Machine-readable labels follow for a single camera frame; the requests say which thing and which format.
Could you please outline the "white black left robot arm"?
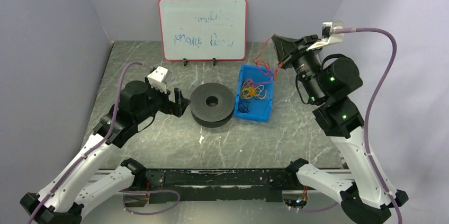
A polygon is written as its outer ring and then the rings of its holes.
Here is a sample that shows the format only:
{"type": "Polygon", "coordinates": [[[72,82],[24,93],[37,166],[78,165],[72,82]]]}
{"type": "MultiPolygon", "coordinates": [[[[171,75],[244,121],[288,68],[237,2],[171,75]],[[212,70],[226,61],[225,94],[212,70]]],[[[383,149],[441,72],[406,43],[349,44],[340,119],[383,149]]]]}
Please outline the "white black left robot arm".
{"type": "Polygon", "coordinates": [[[84,147],[47,186],[20,200],[29,222],[80,223],[99,204],[121,191],[144,189],[146,168],[133,158],[124,160],[110,175],[88,181],[113,154],[138,133],[139,125],[161,112],[181,117],[190,100],[174,89],[175,99],[160,81],[119,82],[115,102],[102,117],[84,147]]]}

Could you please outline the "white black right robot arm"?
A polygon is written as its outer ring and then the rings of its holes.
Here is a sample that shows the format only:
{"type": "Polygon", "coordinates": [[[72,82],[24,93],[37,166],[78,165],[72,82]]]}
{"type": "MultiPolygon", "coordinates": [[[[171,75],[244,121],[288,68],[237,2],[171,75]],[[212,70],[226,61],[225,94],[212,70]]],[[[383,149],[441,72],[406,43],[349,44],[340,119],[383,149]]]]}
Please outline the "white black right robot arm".
{"type": "Polygon", "coordinates": [[[332,198],[353,222],[386,222],[391,209],[404,205],[408,195],[385,177],[365,139],[367,122],[349,98],[363,84],[356,63],[341,53],[319,61],[316,35],[300,39],[273,35],[271,39],[278,66],[295,70],[296,84],[304,87],[308,104],[316,106],[316,122],[342,154],[353,179],[338,178],[304,159],[291,163],[289,172],[301,185],[332,198]]]}

